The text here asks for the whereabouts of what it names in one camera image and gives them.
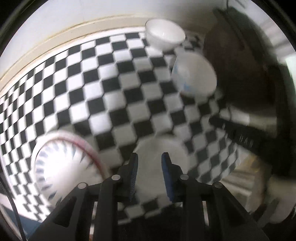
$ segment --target white plate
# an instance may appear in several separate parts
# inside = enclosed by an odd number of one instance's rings
[[[65,131],[38,140],[31,171],[39,192],[54,206],[80,182],[93,185],[110,176],[96,151],[81,137]]]
[[[136,189],[146,196],[166,195],[161,155],[168,152],[173,164],[179,165],[183,173],[189,170],[189,158],[183,144],[175,137],[162,136],[140,141],[134,150],[139,157]]]

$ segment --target white bowl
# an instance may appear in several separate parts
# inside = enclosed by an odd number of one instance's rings
[[[39,192],[55,206],[79,183],[101,183],[110,176],[96,151],[81,137],[65,131],[43,136],[32,153],[31,171]]]
[[[154,48],[169,51],[184,42],[184,30],[166,19],[151,19],[145,24],[146,40]]]
[[[192,51],[177,54],[172,80],[177,89],[187,96],[209,96],[217,87],[217,76],[211,63]]]

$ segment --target white wall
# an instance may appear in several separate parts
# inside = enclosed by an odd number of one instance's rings
[[[225,0],[49,0],[33,13],[0,57],[0,78],[25,53],[72,26],[116,15],[166,17],[183,26],[210,29],[214,7]]]

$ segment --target metal screw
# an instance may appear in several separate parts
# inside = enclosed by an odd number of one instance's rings
[[[181,178],[182,180],[188,180],[189,176],[186,175],[186,174],[182,174],[182,175],[180,176],[180,178]]]
[[[117,181],[117,180],[119,180],[119,179],[121,178],[121,176],[115,174],[115,175],[113,175],[111,178],[112,178],[113,181]]]
[[[214,183],[214,187],[215,187],[215,188],[222,188],[222,187],[223,187],[223,184],[220,183],[220,182],[215,182],[215,183]]]
[[[79,184],[78,184],[78,188],[79,188],[79,189],[84,189],[84,188],[86,188],[86,183],[79,183]]]

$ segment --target white mug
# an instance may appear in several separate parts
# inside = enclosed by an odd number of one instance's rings
[[[217,76],[209,61],[196,52],[182,51],[172,70],[177,89],[187,96],[209,96],[217,87]]]

